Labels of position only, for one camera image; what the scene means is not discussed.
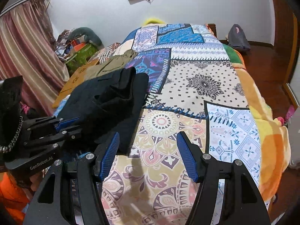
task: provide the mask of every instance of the orange box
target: orange box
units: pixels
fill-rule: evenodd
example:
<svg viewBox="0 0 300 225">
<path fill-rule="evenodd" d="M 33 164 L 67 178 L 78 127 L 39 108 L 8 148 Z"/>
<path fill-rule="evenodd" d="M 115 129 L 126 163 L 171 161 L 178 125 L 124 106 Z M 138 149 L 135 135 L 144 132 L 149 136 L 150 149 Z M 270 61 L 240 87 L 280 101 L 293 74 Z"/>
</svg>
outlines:
<svg viewBox="0 0 300 225">
<path fill-rule="evenodd" d="M 58 94 L 56 100 L 52 104 L 52 108 L 57 108 L 60 102 L 67 96 L 72 93 L 72 91 L 79 86 L 84 81 L 85 71 L 88 67 L 97 65 L 99 63 L 99 59 L 92 60 L 90 63 L 87 63 L 81 67 L 79 67 L 75 73 L 70 77 L 68 82 L 64 85 L 60 93 Z"/>
</svg>

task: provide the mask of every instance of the bed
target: bed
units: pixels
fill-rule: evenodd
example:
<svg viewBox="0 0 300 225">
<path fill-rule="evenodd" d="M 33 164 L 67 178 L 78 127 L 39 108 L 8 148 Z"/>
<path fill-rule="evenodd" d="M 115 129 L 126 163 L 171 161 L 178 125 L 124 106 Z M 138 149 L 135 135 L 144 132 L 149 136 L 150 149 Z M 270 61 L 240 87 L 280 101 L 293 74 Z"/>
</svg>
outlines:
<svg viewBox="0 0 300 225">
<path fill-rule="evenodd" d="M 185 224 L 198 185 L 177 149 L 179 131 L 217 160 L 242 160 L 266 206 L 275 194 L 290 156 L 287 129 L 272 119 L 242 56 L 214 34 L 214 24 L 150 24 L 110 51 L 135 50 L 126 68 L 149 75 L 129 156 L 115 157 L 103 183 L 111 224 Z M 97 56 L 107 54 L 103 49 Z M 219 221 L 223 191 L 220 180 L 212 224 Z"/>
</svg>

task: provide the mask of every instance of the pink and gold satin curtain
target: pink and gold satin curtain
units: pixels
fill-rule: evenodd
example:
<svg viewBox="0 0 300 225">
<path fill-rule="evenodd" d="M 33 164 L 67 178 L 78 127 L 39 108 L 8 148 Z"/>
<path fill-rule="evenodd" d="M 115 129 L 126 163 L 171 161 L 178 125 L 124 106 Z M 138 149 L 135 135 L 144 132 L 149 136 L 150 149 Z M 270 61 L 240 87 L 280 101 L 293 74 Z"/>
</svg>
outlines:
<svg viewBox="0 0 300 225">
<path fill-rule="evenodd" d="M 43 2 L 27 1 L 0 17 L 0 80 L 22 75 L 22 103 L 42 116 L 52 115 L 51 105 L 69 79 L 51 34 Z"/>
</svg>

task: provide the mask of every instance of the yellow plush object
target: yellow plush object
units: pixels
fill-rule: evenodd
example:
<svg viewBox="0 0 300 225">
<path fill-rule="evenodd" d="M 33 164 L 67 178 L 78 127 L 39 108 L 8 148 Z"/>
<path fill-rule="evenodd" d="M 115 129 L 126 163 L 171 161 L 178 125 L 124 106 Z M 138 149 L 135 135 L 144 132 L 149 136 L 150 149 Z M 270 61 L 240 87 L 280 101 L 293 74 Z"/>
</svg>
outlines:
<svg viewBox="0 0 300 225">
<path fill-rule="evenodd" d="M 150 18 L 144 22 L 143 26 L 149 25 L 149 24 L 165 24 L 165 22 L 160 19 Z"/>
<path fill-rule="evenodd" d="M 281 122 L 273 119 L 272 110 L 245 69 L 235 69 L 241 81 L 249 109 L 256 122 L 261 144 L 261 167 L 259 191 L 264 201 L 270 200 L 277 192 L 281 174 L 287 168 L 291 149 L 288 131 Z"/>
</svg>

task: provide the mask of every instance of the gray backpack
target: gray backpack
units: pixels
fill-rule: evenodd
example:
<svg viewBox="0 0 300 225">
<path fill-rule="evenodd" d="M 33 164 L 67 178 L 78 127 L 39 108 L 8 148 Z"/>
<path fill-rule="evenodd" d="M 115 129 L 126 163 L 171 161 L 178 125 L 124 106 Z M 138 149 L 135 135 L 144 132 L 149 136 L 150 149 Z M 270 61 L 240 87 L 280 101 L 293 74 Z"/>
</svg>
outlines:
<svg viewBox="0 0 300 225">
<path fill-rule="evenodd" d="M 242 28 L 234 24 L 228 34 L 228 45 L 238 52 L 246 52 L 250 50 L 250 44 L 246 39 Z"/>
</svg>

